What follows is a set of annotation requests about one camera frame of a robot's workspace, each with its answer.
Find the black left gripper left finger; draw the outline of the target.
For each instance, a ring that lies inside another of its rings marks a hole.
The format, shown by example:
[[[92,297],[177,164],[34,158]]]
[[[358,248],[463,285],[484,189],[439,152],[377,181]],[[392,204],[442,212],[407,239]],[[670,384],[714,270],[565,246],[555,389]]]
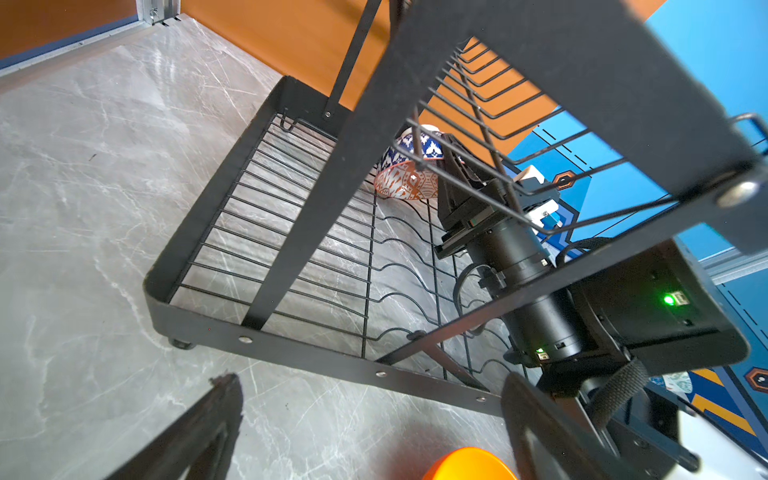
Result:
[[[224,374],[212,388],[111,479],[224,479],[242,423],[239,377]]]

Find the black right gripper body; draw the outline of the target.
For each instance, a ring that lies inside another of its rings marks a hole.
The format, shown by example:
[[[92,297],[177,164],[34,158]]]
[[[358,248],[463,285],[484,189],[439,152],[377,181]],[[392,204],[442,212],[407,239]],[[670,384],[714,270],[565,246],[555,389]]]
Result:
[[[513,209],[508,194],[515,192],[513,177],[477,160],[454,135],[444,134],[439,142],[444,160],[435,167],[435,173],[439,179],[438,218],[445,234],[435,251],[439,258],[445,258],[506,221],[507,212]],[[550,189],[556,187],[550,183],[538,192]]]

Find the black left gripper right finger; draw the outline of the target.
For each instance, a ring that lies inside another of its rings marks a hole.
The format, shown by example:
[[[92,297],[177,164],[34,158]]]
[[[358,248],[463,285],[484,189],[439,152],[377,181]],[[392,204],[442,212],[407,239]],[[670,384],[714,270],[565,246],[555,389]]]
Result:
[[[507,376],[501,412],[522,479],[552,479],[551,466],[536,465],[529,438],[535,437],[569,479],[642,479],[644,475],[605,449],[523,376]]]

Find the red and blue patterned bowl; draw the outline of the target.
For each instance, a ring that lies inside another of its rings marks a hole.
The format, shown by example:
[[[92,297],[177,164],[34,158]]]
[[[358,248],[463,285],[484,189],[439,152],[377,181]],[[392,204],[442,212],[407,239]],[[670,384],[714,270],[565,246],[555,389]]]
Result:
[[[444,160],[442,145],[428,135],[441,137],[442,132],[434,125],[421,126],[421,151],[423,159],[435,166]],[[401,150],[414,153],[412,129],[407,128],[397,139],[398,149],[390,146],[382,156],[374,179],[374,189],[381,198],[401,200],[429,200],[438,196],[438,175],[429,169],[419,170],[416,163]]]

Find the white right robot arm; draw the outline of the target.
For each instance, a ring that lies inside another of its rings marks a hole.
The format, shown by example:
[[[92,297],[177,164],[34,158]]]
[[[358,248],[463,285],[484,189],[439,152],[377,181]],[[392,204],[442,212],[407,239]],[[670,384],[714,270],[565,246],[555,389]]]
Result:
[[[470,256],[468,272],[492,299],[609,245],[579,240],[551,255],[540,241],[561,181],[537,169],[493,172],[452,135],[424,139],[437,164],[439,257]],[[540,388],[587,398],[592,425],[648,472],[703,470],[703,456],[678,437],[672,403],[649,389],[654,377],[728,365],[749,345],[735,310],[684,246],[665,240],[502,315],[509,363],[540,368]]]

